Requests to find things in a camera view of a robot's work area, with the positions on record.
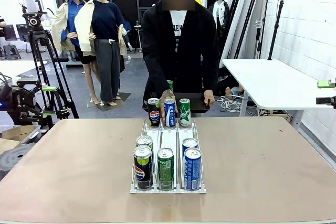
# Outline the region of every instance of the can lid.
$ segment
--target can lid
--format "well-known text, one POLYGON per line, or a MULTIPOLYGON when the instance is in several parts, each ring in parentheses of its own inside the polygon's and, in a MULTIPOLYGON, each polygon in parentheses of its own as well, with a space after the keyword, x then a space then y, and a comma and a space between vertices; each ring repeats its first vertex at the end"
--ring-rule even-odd
POLYGON ((146 159, 152 156, 152 150, 146 145, 140 145, 134 149, 134 157, 139 159, 146 159))
POLYGON ((161 148, 157 154, 159 158, 171 158, 174 156, 173 150, 169 148, 161 148))
POLYGON ((141 135, 136 138, 137 145, 150 145, 153 143, 152 137, 148 135, 141 135))
POLYGON ((167 104, 172 104, 172 103, 175 103, 174 99, 167 99, 164 101, 164 103, 167 103, 167 104))
POLYGON ((185 146, 185 147, 196 147, 198 145, 198 141, 192 137, 190 138, 185 138, 183 141, 182 141, 182 144, 185 146))
POLYGON ((148 104, 158 104, 159 100, 158 100, 158 98, 149 98, 147 103, 148 104))
POLYGON ((201 156, 201 151, 197 148, 188 148, 184 152, 184 156, 189 159, 198 159, 201 156))
POLYGON ((190 103, 190 100, 188 98, 182 98, 180 99, 180 103, 190 103))

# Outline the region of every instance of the beige tabletop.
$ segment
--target beige tabletop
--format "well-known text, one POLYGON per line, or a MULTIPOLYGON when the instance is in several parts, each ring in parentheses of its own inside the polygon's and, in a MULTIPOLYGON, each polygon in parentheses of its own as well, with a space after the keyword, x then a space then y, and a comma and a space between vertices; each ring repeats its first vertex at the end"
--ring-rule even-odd
POLYGON ((129 193, 143 119, 62 120, 0 182, 0 220, 336 220, 336 172, 284 119, 196 124, 207 194, 129 193))

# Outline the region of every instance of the black tray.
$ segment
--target black tray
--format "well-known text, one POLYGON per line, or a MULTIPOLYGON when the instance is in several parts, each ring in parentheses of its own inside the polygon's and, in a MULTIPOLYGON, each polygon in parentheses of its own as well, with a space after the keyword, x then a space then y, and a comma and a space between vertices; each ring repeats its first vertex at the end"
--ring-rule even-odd
MULTIPOLYGON (((188 98, 190 100, 191 113, 205 113, 209 110, 209 106, 204 103, 203 94, 198 93, 174 93, 177 103, 177 108, 180 111, 180 99, 188 98)), ((148 107, 144 106, 143 109, 148 111, 148 107)))

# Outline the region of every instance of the white display rack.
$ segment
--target white display rack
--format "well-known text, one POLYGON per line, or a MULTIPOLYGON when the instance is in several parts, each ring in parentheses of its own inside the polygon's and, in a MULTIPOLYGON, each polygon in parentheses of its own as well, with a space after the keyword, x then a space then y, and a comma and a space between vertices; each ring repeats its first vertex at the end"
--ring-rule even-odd
POLYGON ((134 164, 132 167, 131 190, 132 194, 205 194, 203 164, 201 167, 201 178, 197 190, 187 190, 184 186, 184 159, 182 153, 182 141, 188 137, 198 140, 198 148, 201 150, 201 142, 198 138, 196 123, 193 120, 190 127, 179 127, 177 123, 175 127, 166 127, 160 123, 159 127, 150 127, 147 121, 144 122, 141 135, 149 135, 153 140, 153 162, 155 169, 153 173, 154 182, 150 189, 139 189, 138 182, 135 177, 134 164), (158 178, 158 150, 167 147, 174 153, 174 182, 172 190, 160 190, 158 178))

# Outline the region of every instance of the soda can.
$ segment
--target soda can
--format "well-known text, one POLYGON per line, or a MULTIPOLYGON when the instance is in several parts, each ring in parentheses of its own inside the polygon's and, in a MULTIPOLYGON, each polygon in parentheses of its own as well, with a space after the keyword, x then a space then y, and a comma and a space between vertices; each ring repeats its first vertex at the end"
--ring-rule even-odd
POLYGON ((188 148, 184 153, 184 186, 186 190, 198 190, 201 178, 201 151, 188 148))
POLYGON ((172 149, 159 149, 157 171, 159 174, 159 189, 172 190, 174 185, 174 153, 172 149))
POLYGON ((190 100, 187 98, 180 99, 180 107, 180 125, 182 127, 189 127, 191 125, 190 100))
POLYGON ((149 146, 140 145, 134 149, 133 153, 138 188, 149 190, 153 185, 152 150, 149 146))
POLYGON ((155 162, 154 162, 154 154, 153 154, 153 140, 151 136, 148 135, 141 135, 136 138, 137 140, 135 141, 137 143, 137 146, 140 145, 146 145, 151 148, 152 151, 152 170, 153 172, 155 171, 155 162))
POLYGON ((160 102, 158 98, 150 98, 147 101, 149 125, 158 127, 160 125, 160 102))
POLYGON ((166 117, 166 126, 174 127, 176 123, 176 118, 175 118, 175 101, 173 99, 165 100, 164 112, 166 117))
POLYGON ((174 89, 174 82, 170 81, 170 80, 168 80, 167 82, 168 82, 170 90, 173 91, 173 89, 174 89))
POLYGON ((190 138, 185 138, 183 141, 182 141, 182 153, 183 153, 183 156, 184 156, 184 152, 186 149, 188 148, 198 148, 198 141, 192 137, 190 138))

